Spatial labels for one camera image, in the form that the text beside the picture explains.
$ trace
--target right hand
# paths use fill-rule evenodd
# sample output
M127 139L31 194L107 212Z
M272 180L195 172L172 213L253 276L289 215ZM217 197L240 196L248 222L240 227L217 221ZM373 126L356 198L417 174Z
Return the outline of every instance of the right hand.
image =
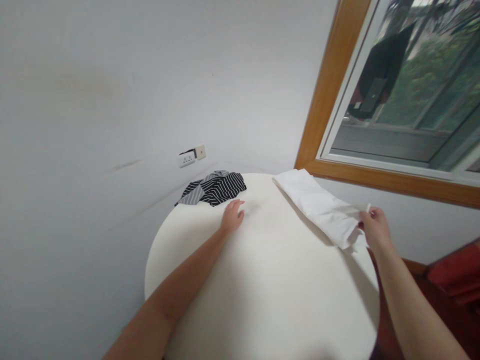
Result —
M381 247L393 249L390 227L384 211L379 207L371 207L370 212L360 212L360 229L365 231L366 242L372 250Z

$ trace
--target folded white fabric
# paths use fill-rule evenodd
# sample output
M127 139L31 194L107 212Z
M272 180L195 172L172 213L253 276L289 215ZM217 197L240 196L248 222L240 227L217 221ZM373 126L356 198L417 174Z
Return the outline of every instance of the folded white fabric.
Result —
M367 245L358 228L360 211L368 212L370 204L352 206L322 188L305 169L282 172L273 177L298 209L327 235L340 249L350 246L356 251Z

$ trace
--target window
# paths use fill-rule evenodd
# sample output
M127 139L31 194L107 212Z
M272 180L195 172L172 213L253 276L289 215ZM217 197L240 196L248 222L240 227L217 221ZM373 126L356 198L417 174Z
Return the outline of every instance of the window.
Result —
M480 0L341 1L295 166L480 207Z

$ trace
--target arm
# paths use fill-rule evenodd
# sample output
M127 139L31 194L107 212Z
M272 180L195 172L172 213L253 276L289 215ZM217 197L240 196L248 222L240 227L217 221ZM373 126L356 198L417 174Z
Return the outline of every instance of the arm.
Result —
M360 213L370 249L375 255L393 328L406 359L469 357L424 297L395 251L384 212L373 207Z
M104 356L110 359L161 359L169 337L195 298L230 235L242 224L244 201L230 202L220 229L156 288Z

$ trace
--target hand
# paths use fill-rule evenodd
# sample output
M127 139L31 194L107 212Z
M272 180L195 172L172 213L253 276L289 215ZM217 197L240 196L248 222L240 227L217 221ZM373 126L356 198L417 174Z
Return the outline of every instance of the hand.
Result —
M239 207L245 203L245 201L233 200L231 201L223 213L221 220L220 231L223 231L226 235L233 234L242 224L244 220L244 211L239 212Z
M370 212L361 211L362 222L358 224L365 231L366 242L375 250L379 246L394 248L390 237L389 223L383 210L379 207L371 207Z

